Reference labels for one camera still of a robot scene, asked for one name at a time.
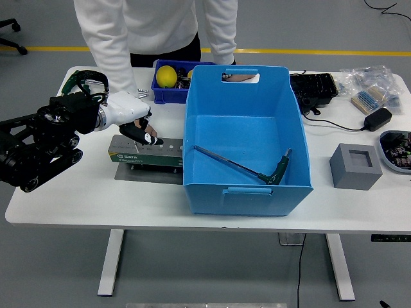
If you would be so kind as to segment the person's left hand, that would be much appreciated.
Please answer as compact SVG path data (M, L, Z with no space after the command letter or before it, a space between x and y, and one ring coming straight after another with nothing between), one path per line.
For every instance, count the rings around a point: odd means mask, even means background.
M257 83L259 74L222 74L222 81L231 83Z

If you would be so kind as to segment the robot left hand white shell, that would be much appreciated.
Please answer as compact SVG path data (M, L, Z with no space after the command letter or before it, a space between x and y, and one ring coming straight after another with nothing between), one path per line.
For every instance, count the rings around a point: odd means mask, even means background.
M126 91L109 94L101 104L95 130L104 130L112 124L124 136L142 145L161 145L164 141L146 132L152 116L151 106Z

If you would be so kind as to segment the person's right hand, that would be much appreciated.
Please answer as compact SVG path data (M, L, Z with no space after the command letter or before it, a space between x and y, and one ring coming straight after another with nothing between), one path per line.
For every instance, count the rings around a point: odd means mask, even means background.
M155 131L155 129L150 124L147 124L146 126L142 126L143 122L144 121L142 119L136 119L134 121L134 124L135 124L136 127L140 128L140 129L144 128L144 131L146 133L150 134L152 137L158 137L157 132Z

